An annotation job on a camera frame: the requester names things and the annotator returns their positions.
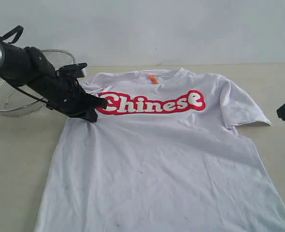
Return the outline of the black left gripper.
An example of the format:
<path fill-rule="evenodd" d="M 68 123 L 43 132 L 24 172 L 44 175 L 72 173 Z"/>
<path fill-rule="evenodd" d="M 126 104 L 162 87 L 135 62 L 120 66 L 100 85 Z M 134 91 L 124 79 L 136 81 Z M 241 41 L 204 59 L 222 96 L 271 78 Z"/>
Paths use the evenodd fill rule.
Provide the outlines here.
<path fill-rule="evenodd" d="M 84 91 L 77 79 L 72 77 L 43 76 L 28 83 L 28 87 L 48 100 L 48 106 L 71 118 L 97 122 L 94 109 L 106 109 L 105 98 L 93 96 Z"/>

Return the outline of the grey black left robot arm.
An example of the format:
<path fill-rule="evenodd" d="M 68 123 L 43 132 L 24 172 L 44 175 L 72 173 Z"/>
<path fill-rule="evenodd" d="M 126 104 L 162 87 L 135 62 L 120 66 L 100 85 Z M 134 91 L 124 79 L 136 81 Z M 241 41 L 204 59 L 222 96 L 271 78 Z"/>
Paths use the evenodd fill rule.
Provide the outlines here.
<path fill-rule="evenodd" d="M 15 89 L 28 86 L 50 110 L 93 123 L 98 118 L 95 110 L 106 109 L 108 102 L 86 93 L 79 84 L 86 66 L 78 63 L 56 70 L 38 48 L 20 48 L 0 37 L 0 78 Z"/>

